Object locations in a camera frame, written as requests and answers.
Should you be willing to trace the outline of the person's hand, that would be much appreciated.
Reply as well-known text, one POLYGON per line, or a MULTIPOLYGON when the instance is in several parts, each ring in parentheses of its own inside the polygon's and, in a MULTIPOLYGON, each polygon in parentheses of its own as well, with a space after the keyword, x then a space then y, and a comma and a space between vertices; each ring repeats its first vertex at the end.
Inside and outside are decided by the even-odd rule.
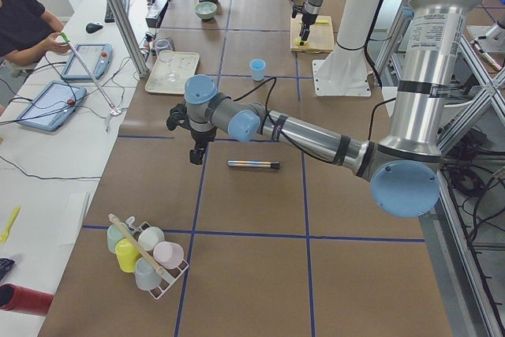
POLYGON ((43 48, 45 51, 51 51, 58 54, 64 54, 70 50, 69 44, 65 41, 60 41, 58 38, 61 36, 59 32, 51 33, 44 41, 43 48))

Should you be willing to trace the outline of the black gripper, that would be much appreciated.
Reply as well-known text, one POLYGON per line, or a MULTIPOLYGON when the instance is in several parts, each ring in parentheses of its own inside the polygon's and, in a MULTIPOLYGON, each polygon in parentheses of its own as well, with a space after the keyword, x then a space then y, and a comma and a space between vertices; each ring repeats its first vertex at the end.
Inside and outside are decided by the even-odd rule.
POLYGON ((208 145, 215 140, 216 127, 212 126, 207 131, 191 129, 191 136, 195 141, 194 148, 189 151, 189 160, 192 164, 202 164, 208 145))
POLYGON ((304 46, 309 38, 310 26, 316 22, 316 15, 312 13, 303 13, 301 17, 301 31, 299 34, 300 45, 304 46))

